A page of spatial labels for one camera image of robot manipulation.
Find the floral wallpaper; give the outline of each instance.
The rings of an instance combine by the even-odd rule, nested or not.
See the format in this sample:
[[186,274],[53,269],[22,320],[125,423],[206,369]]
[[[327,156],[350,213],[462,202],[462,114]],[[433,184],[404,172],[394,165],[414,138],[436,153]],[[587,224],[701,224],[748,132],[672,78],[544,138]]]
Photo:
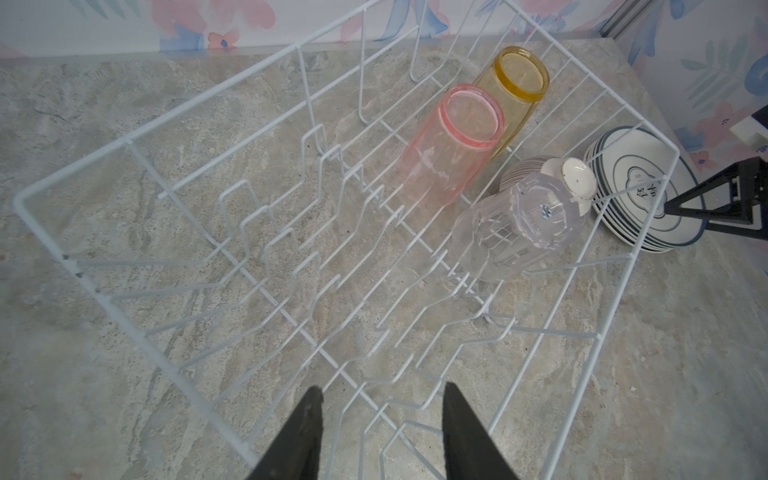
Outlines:
[[[551,32],[597,31],[624,0],[520,0]],[[364,0],[5,0],[0,59],[149,51],[232,50],[289,45]],[[497,0],[387,0],[371,10],[366,37],[387,40],[417,25],[424,36],[455,35],[464,14],[483,18]],[[477,25],[466,28],[473,34]],[[320,41],[359,40],[351,18]],[[524,28],[522,22],[513,30]]]
[[[662,0],[617,41],[699,180],[766,150],[729,130],[768,104],[766,0]],[[745,242],[768,274],[768,242]]]

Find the dish rack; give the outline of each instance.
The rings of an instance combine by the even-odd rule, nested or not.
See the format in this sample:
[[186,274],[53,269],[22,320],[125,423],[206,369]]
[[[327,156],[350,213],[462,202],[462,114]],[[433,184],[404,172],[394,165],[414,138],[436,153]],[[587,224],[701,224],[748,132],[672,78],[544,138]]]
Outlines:
[[[324,478],[444,478],[441,391],[453,381],[518,474],[551,478],[652,216],[623,251],[599,225],[627,190],[598,198],[577,246],[496,284],[451,258],[453,220],[510,162],[580,156],[617,124],[652,131],[677,161],[515,3],[483,14],[474,2],[431,45],[427,2],[416,4],[418,25],[371,48],[372,12],[389,5],[371,0],[14,199],[246,468],[317,384]],[[358,51],[312,51],[352,18]],[[461,200],[420,207],[394,171],[409,135],[506,45],[545,62],[548,95]],[[663,191],[668,177],[648,183]]]

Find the plate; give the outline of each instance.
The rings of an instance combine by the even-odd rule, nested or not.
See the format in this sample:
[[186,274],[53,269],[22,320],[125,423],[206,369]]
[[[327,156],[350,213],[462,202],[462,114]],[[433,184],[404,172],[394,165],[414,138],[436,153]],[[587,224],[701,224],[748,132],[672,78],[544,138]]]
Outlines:
[[[664,175],[671,162],[670,148],[650,132],[632,127],[619,127],[603,135],[595,145],[601,149],[608,145],[594,160],[594,171],[598,175],[604,193],[614,193]],[[679,217],[664,213],[664,203],[697,185],[694,173],[680,159],[679,167],[672,172],[667,189],[660,192],[656,185],[647,185],[616,197],[616,217],[624,220],[627,228],[640,231],[650,210],[651,202],[657,195],[664,195],[648,230],[651,243],[662,247],[685,247],[701,238],[706,227],[702,220]],[[705,208],[701,197],[685,203],[685,207]]]
[[[588,156],[592,155],[592,153],[594,153],[594,149],[591,149],[588,152]],[[600,191],[601,196],[605,196],[608,194],[608,192],[606,191],[604,185],[601,183],[602,180],[598,174],[599,171],[596,172],[595,175],[598,177],[598,190]],[[617,208],[617,199],[614,198],[611,201],[611,204],[608,205],[608,209],[605,211],[605,215],[607,216],[607,220],[611,222],[614,230],[622,231],[625,237],[632,239],[631,244],[634,245],[634,241],[637,240],[637,238],[640,236],[640,227],[630,222],[626,217],[624,217],[624,215],[622,215],[621,210]],[[660,243],[650,235],[646,235],[645,240],[643,241],[643,248],[644,250],[660,253],[669,251],[671,247]]]
[[[587,153],[584,155],[584,161],[586,162],[589,160],[589,157],[594,153],[594,146],[595,144],[592,144],[588,149]],[[598,179],[598,196],[603,197],[606,193],[604,192],[600,181]],[[600,210],[602,208],[602,205],[595,204],[592,206],[594,208],[594,211],[596,214],[600,214]],[[614,202],[612,201],[611,204],[608,205],[608,208],[605,211],[605,214],[603,214],[603,223],[605,226],[616,236],[619,238],[619,240],[623,241],[627,245],[630,245],[634,247],[635,243],[637,242],[637,231],[635,233],[630,232],[625,225],[623,225],[623,222],[618,220],[615,217],[615,213],[613,211]],[[646,238],[643,242],[643,245],[641,246],[641,250],[650,252],[650,253],[663,253],[671,250],[669,247],[662,247],[659,245],[656,245],[655,243],[652,243],[648,239],[648,235],[646,235]]]

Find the blue leaf pattern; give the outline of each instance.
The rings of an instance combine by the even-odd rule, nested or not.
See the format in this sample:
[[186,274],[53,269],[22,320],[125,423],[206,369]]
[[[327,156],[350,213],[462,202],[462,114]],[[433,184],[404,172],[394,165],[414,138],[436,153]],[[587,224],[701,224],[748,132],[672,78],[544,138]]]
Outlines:
[[174,28],[178,36],[167,40],[161,38],[160,51],[205,50],[203,34],[188,30],[178,23],[174,23]]
[[704,0],[670,0],[670,13],[672,14],[672,18],[678,20],[684,17],[703,1]]
[[744,78],[744,88],[752,95],[768,95],[768,55],[764,55],[752,64]]
[[[418,22],[421,20],[425,1],[426,0],[415,0],[414,9],[416,10],[416,21]],[[387,21],[386,28],[384,28],[384,35],[380,38],[381,40],[390,40],[400,33],[402,27],[406,24],[410,9],[410,0],[395,0],[392,3],[392,11],[389,13],[389,20]],[[437,35],[446,30],[448,30],[448,26],[441,22],[432,9],[427,6],[426,18],[422,25],[422,38],[431,38],[433,35]]]
[[483,15],[490,13],[493,11],[493,5],[496,4],[498,0],[485,0],[485,3],[480,5],[480,8],[478,8],[478,11],[475,13],[475,17],[482,17]]
[[637,60],[637,56],[640,53],[644,53],[649,57],[656,55],[656,27],[659,25],[661,7],[663,6],[664,3],[659,2],[658,5],[648,12],[648,16],[637,30],[637,35],[629,49],[629,57],[627,58],[629,65],[634,65],[634,61]]

